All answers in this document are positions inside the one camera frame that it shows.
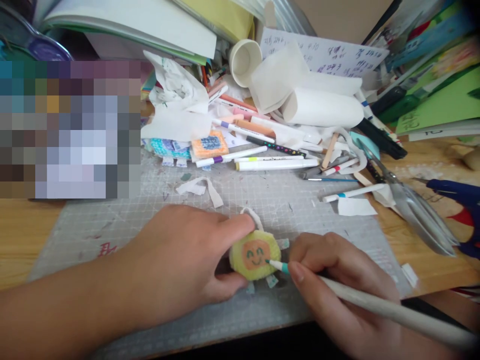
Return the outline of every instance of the teal pen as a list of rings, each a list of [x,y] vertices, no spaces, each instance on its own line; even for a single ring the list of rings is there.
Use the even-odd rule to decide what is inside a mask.
[[[287,263],[268,259],[265,261],[282,273],[290,274]],[[323,276],[319,276],[319,278],[322,279],[340,299],[357,305],[373,314],[390,319],[453,348],[463,350],[471,349],[477,341],[477,337],[474,334],[457,326],[369,293],[359,291]]]

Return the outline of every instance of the red mark on mat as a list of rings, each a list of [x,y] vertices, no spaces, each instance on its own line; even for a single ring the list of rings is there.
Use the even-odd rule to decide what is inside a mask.
[[[117,245],[110,247],[110,243],[106,242],[100,245],[100,252],[98,253],[97,258],[114,253],[117,250]]]

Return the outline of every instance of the right hand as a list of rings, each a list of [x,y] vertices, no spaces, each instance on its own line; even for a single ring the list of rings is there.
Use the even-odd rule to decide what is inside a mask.
[[[315,273],[327,270],[336,281],[400,304],[392,278],[343,237],[302,233],[288,263],[293,282],[316,322],[348,356],[358,360],[394,359],[401,348],[401,326],[340,300]]]

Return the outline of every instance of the handwritten note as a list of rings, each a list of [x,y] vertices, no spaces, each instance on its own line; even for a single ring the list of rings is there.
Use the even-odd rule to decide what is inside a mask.
[[[311,71],[348,78],[362,78],[389,54],[387,49],[264,27],[259,42],[263,59],[283,49],[291,41],[298,42]]]

